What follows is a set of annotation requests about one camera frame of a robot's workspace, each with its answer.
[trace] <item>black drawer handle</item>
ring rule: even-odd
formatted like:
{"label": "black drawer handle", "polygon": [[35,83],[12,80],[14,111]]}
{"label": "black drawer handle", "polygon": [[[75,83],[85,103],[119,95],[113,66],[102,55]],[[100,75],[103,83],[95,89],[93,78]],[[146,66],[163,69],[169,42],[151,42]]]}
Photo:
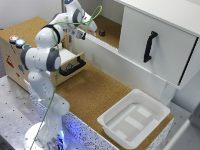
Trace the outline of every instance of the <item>black drawer handle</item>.
{"label": "black drawer handle", "polygon": [[59,73],[60,73],[62,76],[65,76],[65,77],[66,77],[66,76],[68,76],[68,75],[74,73],[75,71],[77,71],[78,69],[80,69],[80,68],[82,68],[83,66],[86,65],[86,62],[85,62],[84,60],[82,60],[82,59],[80,58],[80,56],[77,57],[77,61],[79,62],[79,64],[78,64],[77,66],[74,66],[74,67],[71,68],[71,69],[62,70],[61,67],[60,67]]}
{"label": "black drawer handle", "polygon": [[147,41],[146,50],[145,50],[145,53],[144,53],[144,63],[148,62],[151,59],[151,56],[149,54],[150,54],[150,51],[151,51],[152,40],[156,36],[158,36],[158,33],[152,31],[151,35],[149,36],[149,39]]}

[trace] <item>white plastic bin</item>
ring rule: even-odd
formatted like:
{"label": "white plastic bin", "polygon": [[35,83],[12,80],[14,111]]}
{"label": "white plastic bin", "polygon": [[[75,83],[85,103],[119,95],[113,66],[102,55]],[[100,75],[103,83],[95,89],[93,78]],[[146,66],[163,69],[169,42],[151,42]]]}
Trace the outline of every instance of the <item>white plastic bin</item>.
{"label": "white plastic bin", "polygon": [[118,144],[135,149],[169,113],[169,108],[135,89],[97,120]]}

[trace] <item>cabinet door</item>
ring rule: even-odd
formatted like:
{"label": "cabinet door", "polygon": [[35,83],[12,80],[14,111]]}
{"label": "cabinet door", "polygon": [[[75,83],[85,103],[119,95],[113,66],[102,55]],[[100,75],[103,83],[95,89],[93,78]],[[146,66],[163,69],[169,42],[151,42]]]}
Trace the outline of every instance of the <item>cabinet door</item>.
{"label": "cabinet door", "polygon": [[[147,40],[154,31],[151,60],[144,63]],[[125,7],[119,53],[154,74],[178,85],[196,37],[166,23]]]}

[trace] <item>cable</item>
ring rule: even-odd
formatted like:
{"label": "cable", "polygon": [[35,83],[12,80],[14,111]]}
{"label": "cable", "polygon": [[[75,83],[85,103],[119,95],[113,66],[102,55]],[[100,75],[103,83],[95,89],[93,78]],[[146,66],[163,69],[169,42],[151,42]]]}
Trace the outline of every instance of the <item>cable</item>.
{"label": "cable", "polygon": [[[95,12],[96,12],[96,10],[97,10],[98,8],[100,8],[98,14],[97,14],[95,17],[93,17],[94,14],[95,14]],[[90,22],[91,22],[92,20],[94,20],[96,17],[98,17],[98,16],[100,15],[101,11],[102,11],[102,6],[98,6],[98,7],[94,10],[94,12],[92,13],[92,16],[91,16],[90,20],[87,21],[87,22],[80,22],[80,23],[56,22],[56,23],[54,23],[54,25],[55,25],[55,24],[59,24],[59,23],[67,23],[67,24],[86,24],[86,23],[87,23],[87,28],[86,28],[86,31],[85,31],[85,32],[87,32]],[[56,42],[57,49],[58,49],[58,51],[60,51],[60,49],[59,49],[59,47],[58,47],[58,42],[57,42],[57,40],[56,40],[55,33],[54,33],[54,31],[53,31],[52,28],[51,28],[51,30],[52,30],[52,34],[53,34],[54,40],[55,40],[55,42]],[[50,109],[50,107],[51,107],[51,104],[52,104],[52,102],[53,102],[53,99],[54,99],[54,96],[55,96],[55,93],[56,93],[56,89],[57,89],[58,78],[59,78],[59,69],[57,70],[57,79],[56,79],[56,83],[55,83],[55,87],[54,87],[54,92],[53,92],[53,95],[52,95],[52,98],[51,98],[51,102],[50,102],[50,104],[49,104],[49,106],[48,106],[48,108],[47,108],[47,111],[46,111],[46,113],[45,113],[45,115],[44,115],[44,118],[42,119],[42,122],[41,122],[40,127],[39,127],[39,129],[38,129],[38,132],[37,132],[37,134],[36,134],[36,136],[35,136],[35,138],[34,138],[34,141],[33,141],[32,145],[31,145],[30,150],[32,150],[33,144],[35,143],[35,141],[36,141],[36,139],[37,139],[37,136],[38,136],[38,134],[39,134],[39,132],[40,132],[40,129],[41,129],[41,127],[42,127],[42,124],[43,124],[43,122],[44,122],[44,120],[45,120],[45,118],[46,118],[46,116],[47,116],[47,114],[48,114],[48,111],[49,111],[49,109]]]}

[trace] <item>black handle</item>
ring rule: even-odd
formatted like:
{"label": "black handle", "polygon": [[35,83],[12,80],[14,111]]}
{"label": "black handle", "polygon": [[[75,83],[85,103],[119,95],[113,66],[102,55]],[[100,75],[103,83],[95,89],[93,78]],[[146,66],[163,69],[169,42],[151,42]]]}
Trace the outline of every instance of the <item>black handle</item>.
{"label": "black handle", "polygon": [[80,56],[77,57],[77,61],[79,62],[79,64],[78,64],[77,66],[74,66],[74,67],[71,68],[71,69],[67,69],[66,71],[65,71],[65,70],[62,70],[61,67],[60,67],[59,73],[60,73],[62,76],[65,76],[65,77],[66,77],[66,76],[68,76],[68,75],[74,73],[76,70],[78,70],[78,69],[80,69],[80,68],[82,68],[83,66],[86,65],[86,62],[85,62],[84,60],[82,60],[82,59],[80,58]]}
{"label": "black handle", "polygon": [[151,59],[151,56],[149,54],[150,54],[150,51],[151,51],[152,40],[156,36],[158,36],[158,33],[152,31],[151,35],[149,36],[149,39],[147,41],[146,50],[145,50],[145,53],[144,53],[144,63],[148,62]]}

